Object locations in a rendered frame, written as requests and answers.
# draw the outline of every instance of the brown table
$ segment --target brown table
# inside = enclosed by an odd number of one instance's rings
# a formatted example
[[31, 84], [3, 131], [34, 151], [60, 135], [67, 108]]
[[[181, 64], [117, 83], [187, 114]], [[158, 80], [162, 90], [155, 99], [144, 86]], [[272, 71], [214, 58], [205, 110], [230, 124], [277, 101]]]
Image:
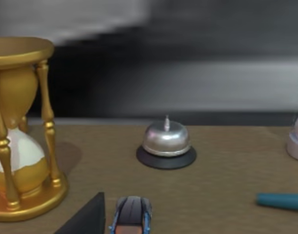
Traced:
[[[289, 128], [189, 127], [199, 157], [177, 171], [151, 169], [136, 160], [144, 130], [57, 126], [68, 197], [41, 217], [0, 223], [0, 234], [52, 234], [100, 191], [106, 196], [107, 224], [118, 197], [149, 198], [152, 234], [298, 234], [297, 212], [254, 204], [257, 192], [298, 193], [298, 161], [284, 149]], [[44, 142], [40, 126], [33, 126], [31, 135]]]

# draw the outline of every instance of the blurred background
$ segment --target blurred background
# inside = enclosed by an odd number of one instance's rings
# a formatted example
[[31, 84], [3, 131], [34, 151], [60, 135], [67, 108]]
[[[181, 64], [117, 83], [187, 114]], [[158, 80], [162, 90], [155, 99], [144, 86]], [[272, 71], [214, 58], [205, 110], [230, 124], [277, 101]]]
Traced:
[[55, 43], [56, 117], [291, 126], [298, 115], [298, 0], [0, 0], [0, 36]]

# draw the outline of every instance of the hourglass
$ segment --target hourglass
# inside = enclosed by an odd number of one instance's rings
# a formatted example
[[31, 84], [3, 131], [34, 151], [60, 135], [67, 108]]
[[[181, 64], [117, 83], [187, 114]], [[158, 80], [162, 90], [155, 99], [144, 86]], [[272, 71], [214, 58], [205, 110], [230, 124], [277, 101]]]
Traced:
[[[21, 221], [58, 206], [68, 190], [55, 152], [54, 113], [47, 74], [53, 44], [45, 39], [0, 38], [0, 221]], [[26, 114], [40, 85], [46, 156], [27, 134]]]

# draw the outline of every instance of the toy car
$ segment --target toy car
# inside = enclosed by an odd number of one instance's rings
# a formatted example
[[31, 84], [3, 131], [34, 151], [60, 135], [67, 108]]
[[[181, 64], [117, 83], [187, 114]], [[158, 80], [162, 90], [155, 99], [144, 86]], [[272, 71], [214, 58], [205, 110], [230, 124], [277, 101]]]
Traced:
[[110, 234], [149, 234], [152, 206], [147, 198], [121, 197], [116, 204]]

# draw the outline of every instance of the pink round base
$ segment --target pink round base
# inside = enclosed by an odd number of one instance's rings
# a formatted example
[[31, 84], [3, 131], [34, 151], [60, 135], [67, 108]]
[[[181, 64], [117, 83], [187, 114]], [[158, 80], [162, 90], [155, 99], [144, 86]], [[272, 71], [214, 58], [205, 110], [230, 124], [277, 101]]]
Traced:
[[298, 136], [295, 132], [290, 132], [286, 149], [290, 156], [298, 160]]

